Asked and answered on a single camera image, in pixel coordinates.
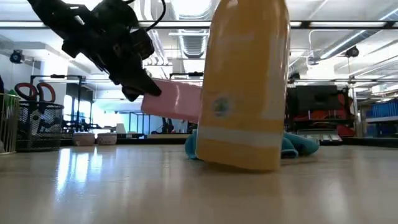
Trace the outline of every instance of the black machine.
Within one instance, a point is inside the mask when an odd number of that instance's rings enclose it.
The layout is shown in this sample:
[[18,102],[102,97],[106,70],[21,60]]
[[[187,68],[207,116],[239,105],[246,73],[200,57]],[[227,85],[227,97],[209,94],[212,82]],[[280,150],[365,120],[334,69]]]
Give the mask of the black machine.
[[63,39],[64,52],[73,58],[84,54],[108,73],[115,85],[122,85],[128,100],[134,101],[145,93],[162,93],[143,69],[142,61],[154,53],[147,31],[164,17],[165,0],[162,15],[147,29],[140,27],[128,5],[134,0],[104,0],[92,11],[82,4],[62,0],[28,1],[42,22]]
[[335,85],[325,86],[296,86],[298,110],[339,110],[338,101],[340,91]]

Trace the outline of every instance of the cable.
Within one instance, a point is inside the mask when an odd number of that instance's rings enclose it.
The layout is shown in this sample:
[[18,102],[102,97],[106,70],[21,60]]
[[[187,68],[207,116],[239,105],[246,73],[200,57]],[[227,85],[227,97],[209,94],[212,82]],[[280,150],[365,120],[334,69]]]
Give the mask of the cable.
[[152,24],[152,25],[150,25],[147,29],[146,29],[146,31],[150,31],[151,29],[153,29],[162,19],[163,19],[163,17],[166,15],[166,2],[165,2],[165,0],[162,0],[162,5],[163,5],[163,12],[162,12],[162,14],[160,15],[160,17]]

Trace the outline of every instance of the pink sponge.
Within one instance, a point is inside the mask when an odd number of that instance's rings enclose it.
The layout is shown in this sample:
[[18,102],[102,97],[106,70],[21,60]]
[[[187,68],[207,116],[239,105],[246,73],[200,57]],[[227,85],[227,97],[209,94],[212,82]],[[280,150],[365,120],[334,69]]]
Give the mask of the pink sponge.
[[160,96],[144,95],[141,110],[146,114],[197,123],[201,110],[201,87],[169,80],[154,79]]

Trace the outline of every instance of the blue cloth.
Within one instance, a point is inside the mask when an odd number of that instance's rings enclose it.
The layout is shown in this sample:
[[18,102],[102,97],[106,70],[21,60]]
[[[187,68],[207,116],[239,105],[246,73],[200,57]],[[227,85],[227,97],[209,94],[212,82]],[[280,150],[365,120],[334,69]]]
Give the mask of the blue cloth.
[[[197,149],[197,132],[194,131],[185,142],[185,152],[189,159],[198,159],[196,155]],[[285,133],[282,140],[281,158],[296,158],[298,156],[309,156],[316,153],[319,144],[311,139],[306,139],[295,134]]]

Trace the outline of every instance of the overhead lamp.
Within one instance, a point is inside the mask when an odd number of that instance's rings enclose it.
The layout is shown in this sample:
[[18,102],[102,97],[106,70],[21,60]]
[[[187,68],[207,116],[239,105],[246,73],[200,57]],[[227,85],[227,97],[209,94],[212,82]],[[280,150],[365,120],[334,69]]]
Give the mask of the overhead lamp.
[[62,0],[68,4],[84,4],[89,10],[93,10],[102,0]]
[[382,27],[386,22],[311,22],[310,27]]
[[301,24],[302,24],[301,22],[290,22],[291,27],[300,27]]
[[173,0],[172,4],[179,15],[200,16],[210,9],[211,0]]
[[192,82],[192,83],[198,83],[198,82],[203,82],[203,79],[175,79],[172,80],[173,82]]
[[0,22],[0,27],[28,27],[28,28],[40,28],[46,27],[42,22]]
[[[141,27],[148,27],[153,21],[142,21]],[[209,29],[211,21],[162,21],[156,25],[157,29]]]
[[187,33],[187,32],[171,32],[169,36],[177,36],[177,37],[207,37],[209,33]]

